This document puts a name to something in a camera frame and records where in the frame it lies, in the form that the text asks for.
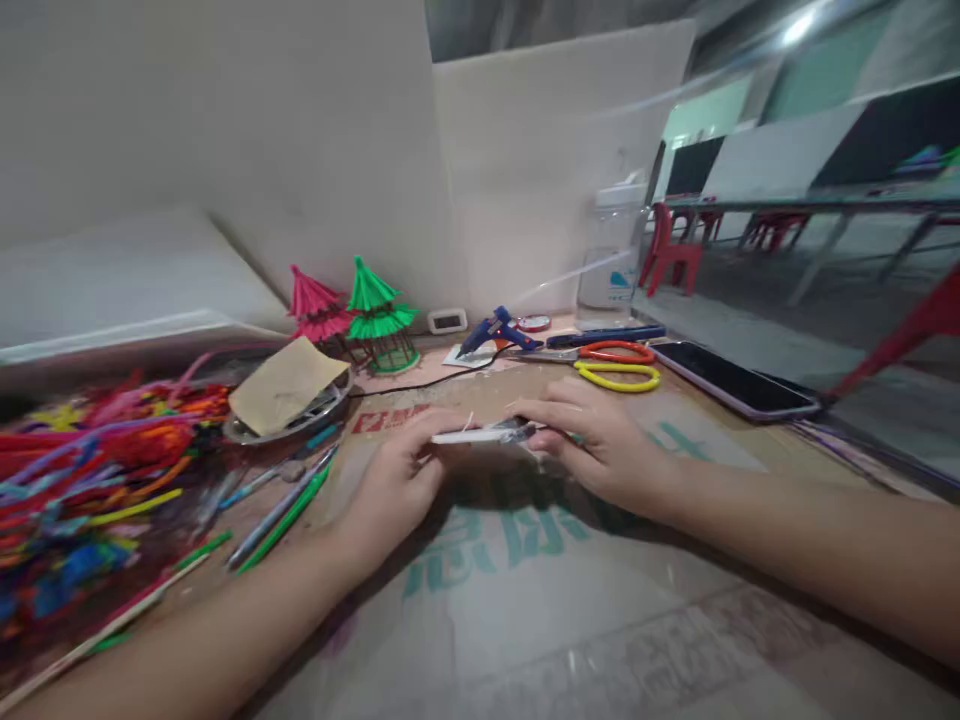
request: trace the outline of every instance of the pipe cleaner umbrella craft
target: pipe cleaner umbrella craft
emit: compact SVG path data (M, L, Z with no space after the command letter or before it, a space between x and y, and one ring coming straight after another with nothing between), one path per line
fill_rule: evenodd
M377 374L398 373L412 367L420 359L413 347L407 327L417 310L393 302L400 295L354 258L357 274L353 281L353 297L347 309L356 313L350 323L348 338L370 360L370 370Z
M293 302L290 303L290 315L297 319L297 332L294 338L305 337L316 344L334 338L346 351L343 333L350 327L353 313L343 308L338 293L322 282L305 275L296 265L293 271Z

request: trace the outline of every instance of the gray floor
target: gray floor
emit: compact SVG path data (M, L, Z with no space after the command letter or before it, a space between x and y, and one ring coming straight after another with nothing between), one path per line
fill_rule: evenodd
M735 241L711 244L696 294L666 285L634 307L673 332L746 367L818 390L836 385L909 314L958 260L960 248L916 253L884 285L876 275L903 242L908 217L855 220L797 308L787 296L819 247L831 218L811 222L792 253L737 252ZM721 238L742 222L725 221ZM921 246L960 242L939 228ZM960 338L937 337L834 407L843 422L960 478Z

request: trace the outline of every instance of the ceiling light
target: ceiling light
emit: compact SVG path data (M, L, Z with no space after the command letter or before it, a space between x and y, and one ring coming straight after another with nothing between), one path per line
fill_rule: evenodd
M813 19L816 16L816 10L808 10L799 18L797 18L793 25L787 28L787 31L783 34L783 44L793 45L794 43L799 42L800 39L807 34L810 26L813 25Z

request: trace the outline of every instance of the smartphone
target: smartphone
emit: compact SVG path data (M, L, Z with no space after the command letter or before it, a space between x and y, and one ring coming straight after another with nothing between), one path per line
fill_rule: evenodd
M742 368L696 343L666 342L650 349L668 368L748 420L788 420L821 409L816 398Z

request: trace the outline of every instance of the scissors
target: scissors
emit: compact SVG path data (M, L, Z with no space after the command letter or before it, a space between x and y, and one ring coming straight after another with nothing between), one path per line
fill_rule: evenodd
M616 353L600 352L606 348L615 347L630 350L634 354L618 355ZM656 358L653 350L637 343L623 342L622 340L606 340L570 350L520 351L511 354L510 358L523 362L558 362L573 365L580 375L590 382L616 392L647 392L660 385L660 373L645 364L652 363ZM603 360L605 362L583 362L584 359ZM642 383L618 383L597 375L596 373L599 372L639 373L648 375L650 379Z

